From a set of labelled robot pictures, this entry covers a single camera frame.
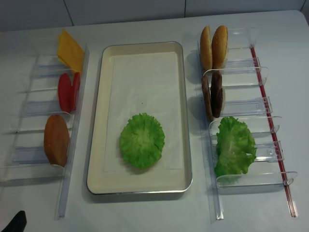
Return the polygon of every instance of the table surface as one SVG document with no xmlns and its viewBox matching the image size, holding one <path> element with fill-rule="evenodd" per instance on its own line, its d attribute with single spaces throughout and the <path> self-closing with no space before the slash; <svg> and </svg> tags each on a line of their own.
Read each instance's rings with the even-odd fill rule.
<svg viewBox="0 0 309 232">
<path fill-rule="evenodd" d="M 291 185 L 298 218 L 291 218 L 284 190 L 272 193 L 224 196 L 225 218 L 213 221 L 209 210 L 202 146 L 198 121 L 188 111 L 193 183 L 181 196 L 162 195 L 157 198 L 100 197 L 86 188 L 89 159 L 89 132 L 94 116 L 94 98 L 98 85 L 101 56 L 112 44 L 135 44 L 177 41 L 183 46 L 187 98 L 196 95 L 190 81 L 197 60 L 189 60 L 196 51 L 203 27 L 226 25 L 228 28 L 258 29 L 256 53 L 262 66 L 269 68 L 266 93 L 271 98 L 273 115 L 283 116 L 278 133 L 285 155 L 285 168 L 297 171 Z M 309 92 L 309 28 L 298 11 L 250 14 L 229 14 L 159 21 L 117 23 L 65 28 L 78 42 L 90 50 L 83 109 L 70 182 L 65 218 L 55 219 L 59 182 L 41 185 L 12 185 L 0 188 L 0 229 L 19 210 L 25 210 L 25 231 L 304 231 L 309 216 L 309 176 L 307 142 L 309 123 L 307 99 Z M 40 49 L 46 54 L 54 51 L 55 40 L 62 28 L 4 32 L 0 34 L 0 76 L 19 60 L 12 57 Z M 1 94 L 1 106 L 7 104 Z"/>
</svg>

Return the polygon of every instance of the yellow cheese slice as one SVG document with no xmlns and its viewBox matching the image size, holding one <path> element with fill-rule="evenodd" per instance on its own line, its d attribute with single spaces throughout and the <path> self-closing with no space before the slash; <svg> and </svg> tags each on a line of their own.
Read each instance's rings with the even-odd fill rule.
<svg viewBox="0 0 309 232">
<path fill-rule="evenodd" d="M 62 31 L 58 40 L 57 55 L 62 63 L 74 70 L 73 73 L 82 73 L 84 51 L 65 30 Z"/>
</svg>

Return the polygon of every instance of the white tray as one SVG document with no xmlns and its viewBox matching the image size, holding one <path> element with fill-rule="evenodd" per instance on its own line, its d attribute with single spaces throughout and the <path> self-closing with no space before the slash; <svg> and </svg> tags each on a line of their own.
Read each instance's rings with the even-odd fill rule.
<svg viewBox="0 0 309 232">
<path fill-rule="evenodd" d="M 93 194 L 184 192 L 192 166 L 179 43 L 107 47 L 102 55 L 87 186 Z M 148 113 L 162 125 L 162 158 L 149 170 L 126 164 L 119 136 L 127 121 Z"/>
</svg>

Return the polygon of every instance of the red stripe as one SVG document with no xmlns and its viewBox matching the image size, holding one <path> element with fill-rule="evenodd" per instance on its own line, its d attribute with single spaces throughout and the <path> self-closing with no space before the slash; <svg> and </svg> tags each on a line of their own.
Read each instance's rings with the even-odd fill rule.
<svg viewBox="0 0 309 232">
<path fill-rule="evenodd" d="M 254 47 L 252 46 L 250 48 L 250 50 L 251 50 L 252 57 L 256 58 Z M 257 62 L 255 62 L 254 65 L 255 65 L 255 67 L 259 67 L 259 64 Z M 256 73 L 257 73 L 257 79 L 258 79 L 258 81 L 260 83 L 260 90 L 261 90 L 262 97 L 266 97 L 264 85 L 262 83 L 261 73 L 260 73 L 260 71 L 257 71 Z M 273 120 L 271 118 L 271 114 L 267 113 L 267 116 L 270 117 L 270 118 L 268 118 L 268 123 L 269 123 L 270 129 L 272 129 L 274 127 L 274 122 L 273 122 Z M 274 142 L 278 141 L 277 135 L 276 135 L 276 133 L 274 131 L 272 133 L 272 140 Z M 276 153 L 277 153 L 277 156 L 278 156 L 278 159 L 279 159 L 278 164 L 279 164 L 279 167 L 280 167 L 280 171 L 281 172 L 285 172 L 285 168 L 284 168 L 284 164 L 283 164 L 283 160 L 282 160 L 282 154 L 281 154 L 280 149 L 276 149 Z M 286 173 L 283 173 L 281 175 L 282 175 L 282 180 L 286 181 L 287 180 Z M 295 206 L 294 206 L 294 203 L 293 203 L 293 198 L 292 198 L 292 194 L 291 194 L 291 191 L 290 191 L 290 187 L 288 185 L 284 185 L 284 190 L 285 190 L 286 198 L 287 198 L 287 201 L 288 201 L 288 205 L 289 205 L 291 216 L 295 218 L 295 217 L 297 217 L 297 213 L 296 213 L 296 209 L 295 209 Z"/>
</svg>

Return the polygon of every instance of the red tomato slice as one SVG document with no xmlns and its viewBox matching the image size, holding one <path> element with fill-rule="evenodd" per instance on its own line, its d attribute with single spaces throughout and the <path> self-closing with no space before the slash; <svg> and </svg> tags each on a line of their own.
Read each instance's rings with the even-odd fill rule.
<svg viewBox="0 0 309 232">
<path fill-rule="evenodd" d="M 73 86 L 72 86 L 72 98 L 71 98 L 72 110 L 76 110 L 76 103 L 80 85 L 81 85 L 81 76 L 79 72 L 76 72 L 74 75 Z"/>
<path fill-rule="evenodd" d="M 58 98 L 60 108 L 70 113 L 72 111 L 71 98 L 72 98 L 72 85 L 70 77 L 67 73 L 60 76 L 58 82 Z"/>
</svg>

